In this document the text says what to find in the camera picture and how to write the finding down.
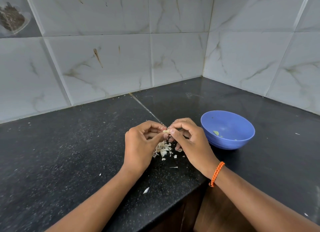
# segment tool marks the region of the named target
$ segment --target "picture of bowl on tile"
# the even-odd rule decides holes
[[[4,36],[12,36],[22,31],[30,22],[31,14],[21,12],[19,6],[0,5],[0,33]]]

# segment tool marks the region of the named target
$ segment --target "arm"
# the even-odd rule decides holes
[[[211,179],[219,161],[212,152],[202,128],[190,118],[184,118],[171,124],[169,131],[172,135],[169,141],[177,140],[176,149],[181,146],[191,164]],[[320,226],[250,185],[225,166],[221,169],[215,184],[259,232],[320,231]]]
[[[101,231],[122,199],[149,166],[157,144],[164,140],[159,123],[146,121],[125,134],[124,163],[96,193],[51,226],[47,232]]]

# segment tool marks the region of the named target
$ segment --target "decorative tile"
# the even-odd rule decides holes
[[[0,38],[41,36],[27,0],[0,0],[0,7]]]
[[[149,0],[150,32],[207,32],[213,1]]]
[[[287,31],[303,0],[214,0],[210,31]]]
[[[68,106],[44,48],[42,38],[0,39],[0,122]]]
[[[29,0],[44,36],[149,33],[148,0]]]
[[[46,37],[72,105],[151,87],[149,34]]]
[[[150,34],[153,86],[202,75],[208,33]]]
[[[292,33],[210,32],[203,76],[265,96]]]
[[[319,32],[320,31],[320,0],[309,0],[296,31]]]
[[[320,114],[320,32],[294,33],[267,97]]]

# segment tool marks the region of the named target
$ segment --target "bowl rim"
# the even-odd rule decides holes
[[[209,113],[209,112],[228,112],[228,111],[222,111],[222,110],[214,110],[214,111],[208,111],[208,112],[206,112],[206,113],[203,113],[203,115],[201,116],[201,119],[200,119],[200,122],[201,122],[201,127],[203,128],[203,129],[205,129],[210,135],[212,135],[213,137],[218,137],[218,138],[221,138],[221,139],[225,139],[225,140],[230,140],[230,141],[234,141],[234,142],[238,142],[238,141],[247,141],[247,140],[250,140],[251,138],[253,138],[254,137],[254,135],[255,135],[255,133],[256,133],[256,129],[254,128],[254,126],[252,125],[252,123],[251,122],[249,122],[246,118],[244,118],[243,116],[240,116],[240,115],[238,115],[238,114],[236,114],[236,113],[233,113],[233,112],[229,112],[229,113],[232,113],[232,114],[234,114],[234,115],[237,115],[237,116],[239,116],[239,117],[242,117],[243,119],[245,119],[248,123],[250,123],[250,125],[253,127],[253,134],[252,134],[252,136],[250,137],[250,138],[247,138],[247,139],[242,139],[242,140],[232,140],[232,139],[227,139],[227,138],[224,138],[224,137],[219,137],[219,136],[217,136],[217,135],[213,135],[213,134],[211,134],[211,132],[210,131],[208,131],[204,126],[203,126],[203,124],[202,124],[202,117],[204,116],[204,115],[206,115],[207,113]]]

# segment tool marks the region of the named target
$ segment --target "pile of garlic peels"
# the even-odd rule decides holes
[[[161,154],[162,157],[164,157],[167,154],[167,152],[169,152],[171,157],[171,154],[173,153],[171,152],[172,148],[170,146],[171,146],[171,143],[167,143],[166,141],[158,143],[157,147],[153,152],[154,154],[153,157],[155,158],[157,155],[159,155],[159,153]]]

